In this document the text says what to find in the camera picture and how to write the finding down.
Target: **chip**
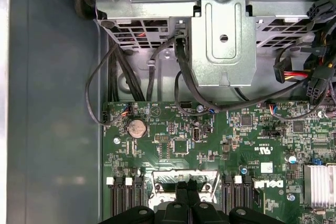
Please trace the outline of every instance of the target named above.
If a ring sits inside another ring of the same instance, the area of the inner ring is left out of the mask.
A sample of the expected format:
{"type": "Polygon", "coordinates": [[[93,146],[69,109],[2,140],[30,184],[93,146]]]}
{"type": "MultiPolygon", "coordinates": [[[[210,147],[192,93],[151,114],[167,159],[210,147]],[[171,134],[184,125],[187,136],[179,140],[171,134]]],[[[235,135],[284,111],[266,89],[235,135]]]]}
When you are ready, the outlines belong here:
{"type": "Polygon", "coordinates": [[[240,122],[242,126],[252,126],[252,117],[250,115],[242,115],[240,122]]]}
{"type": "Polygon", "coordinates": [[[176,138],[173,142],[173,153],[174,154],[188,154],[188,141],[183,138],[176,138]]]}
{"type": "Polygon", "coordinates": [[[295,164],[295,165],[294,165],[294,164],[290,164],[290,165],[289,165],[289,169],[290,169],[290,170],[298,170],[298,169],[299,169],[299,166],[296,165],[296,164],[295,164]]]}
{"type": "Polygon", "coordinates": [[[303,132],[303,126],[304,126],[303,121],[294,121],[293,122],[293,132],[294,133],[303,132]]]}

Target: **screw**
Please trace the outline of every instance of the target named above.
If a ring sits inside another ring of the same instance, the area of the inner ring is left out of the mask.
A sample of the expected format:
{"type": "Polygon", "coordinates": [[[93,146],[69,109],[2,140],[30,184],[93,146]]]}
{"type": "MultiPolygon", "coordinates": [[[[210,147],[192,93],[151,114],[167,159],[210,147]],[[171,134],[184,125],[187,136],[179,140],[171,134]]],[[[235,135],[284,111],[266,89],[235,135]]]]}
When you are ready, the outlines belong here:
{"type": "Polygon", "coordinates": [[[198,105],[197,108],[196,108],[196,111],[197,111],[198,113],[202,113],[202,112],[204,111],[204,107],[203,107],[203,105],[198,105]]]}
{"type": "Polygon", "coordinates": [[[288,199],[289,201],[294,201],[294,200],[295,200],[295,195],[294,195],[294,194],[288,194],[288,195],[287,195],[287,199],[288,199]]]}
{"type": "Polygon", "coordinates": [[[206,204],[206,203],[201,203],[201,204],[200,204],[200,207],[206,209],[206,208],[209,207],[209,205],[206,204]]]}
{"type": "Polygon", "coordinates": [[[170,52],[169,51],[164,52],[164,57],[166,59],[169,59],[170,58],[170,52]]]}
{"type": "Polygon", "coordinates": [[[236,211],[236,213],[239,214],[239,215],[245,215],[245,214],[246,214],[246,211],[243,210],[243,209],[238,209],[238,210],[236,211]]]}
{"type": "Polygon", "coordinates": [[[145,214],[147,214],[147,210],[140,210],[140,211],[139,211],[139,214],[140,214],[140,215],[145,215],[145,214]]]}
{"type": "Polygon", "coordinates": [[[112,28],[114,27],[114,22],[112,22],[112,21],[108,21],[108,20],[103,20],[103,21],[100,23],[100,25],[101,25],[102,27],[107,28],[107,29],[112,29],[112,28]]]}
{"type": "Polygon", "coordinates": [[[114,142],[115,144],[120,144],[120,138],[115,137],[115,138],[113,139],[113,142],[114,142]]]}

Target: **sticker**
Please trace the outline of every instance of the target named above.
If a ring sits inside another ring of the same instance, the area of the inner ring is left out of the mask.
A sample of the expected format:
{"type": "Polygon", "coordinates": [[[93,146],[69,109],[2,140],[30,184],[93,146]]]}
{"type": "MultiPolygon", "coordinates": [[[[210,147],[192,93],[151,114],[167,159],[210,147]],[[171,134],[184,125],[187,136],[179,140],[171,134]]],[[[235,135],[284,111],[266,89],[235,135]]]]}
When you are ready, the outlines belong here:
{"type": "Polygon", "coordinates": [[[260,164],[261,173],[273,173],[273,163],[261,163],[260,164]]]}

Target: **integrated circuit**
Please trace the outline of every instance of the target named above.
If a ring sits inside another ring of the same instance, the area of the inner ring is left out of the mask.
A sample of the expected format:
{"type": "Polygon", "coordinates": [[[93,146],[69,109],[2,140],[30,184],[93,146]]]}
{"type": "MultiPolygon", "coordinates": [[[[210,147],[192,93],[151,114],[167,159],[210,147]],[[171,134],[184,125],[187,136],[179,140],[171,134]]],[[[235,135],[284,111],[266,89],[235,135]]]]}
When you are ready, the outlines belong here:
{"type": "Polygon", "coordinates": [[[241,126],[252,126],[252,116],[250,115],[242,115],[240,117],[241,126]]]}
{"type": "Polygon", "coordinates": [[[294,121],[293,122],[293,132],[294,133],[302,133],[305,123],[303,121],[294,121]]]}
{"type": "Polygon", "coordinates": [[[188,141],[183,138],[173,140],[173,154],[188,154],[188,141]]]}

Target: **yellow wire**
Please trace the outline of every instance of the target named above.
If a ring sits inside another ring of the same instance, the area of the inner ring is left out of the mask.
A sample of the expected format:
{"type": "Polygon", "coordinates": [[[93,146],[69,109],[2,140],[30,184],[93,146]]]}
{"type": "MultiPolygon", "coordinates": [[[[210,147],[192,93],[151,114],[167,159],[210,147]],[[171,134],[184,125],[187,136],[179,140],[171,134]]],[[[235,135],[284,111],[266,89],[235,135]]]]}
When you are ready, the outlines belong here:
{"type": "Polygon", "coordinates": [[[285,80],[287,81],[287,80],[289,80],[289,79],[292,79],[292,78],[294,78],[295,76],[287,76],[287,77],[285,77],[285,80]]]}

